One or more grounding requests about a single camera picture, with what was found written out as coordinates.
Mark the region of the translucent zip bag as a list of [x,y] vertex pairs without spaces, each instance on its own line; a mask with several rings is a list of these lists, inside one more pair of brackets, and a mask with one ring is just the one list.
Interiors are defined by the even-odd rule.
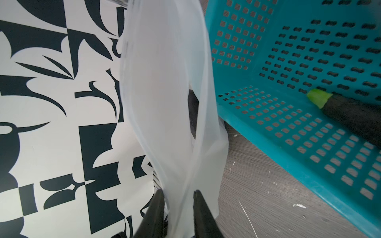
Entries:
[[[129,1],[121,60],[124,111],[164,191],[168,237],[190,238],[194,191],[201,191],[213,217],[219,214],[229,149],[200,2]],[[199,100],[196,138],[189,89]]]

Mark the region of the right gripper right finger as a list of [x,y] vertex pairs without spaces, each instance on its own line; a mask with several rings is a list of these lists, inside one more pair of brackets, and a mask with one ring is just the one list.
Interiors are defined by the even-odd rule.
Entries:
[[224,238],[200,190],[193,193],[195,238]]

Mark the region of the teal plastic basket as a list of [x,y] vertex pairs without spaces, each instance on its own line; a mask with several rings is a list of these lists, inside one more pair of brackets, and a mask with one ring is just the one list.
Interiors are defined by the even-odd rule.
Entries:
[[319,89],[381,103],[380,1],[209,1],[219,116],[370,238],[381,149],[325,116]]

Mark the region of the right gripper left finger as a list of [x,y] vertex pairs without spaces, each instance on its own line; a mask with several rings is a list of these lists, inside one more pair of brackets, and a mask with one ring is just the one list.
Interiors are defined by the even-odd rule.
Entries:
[[164,208],[164,193],[163,190],[159,189],[155,192],[134,238],[163,238]]

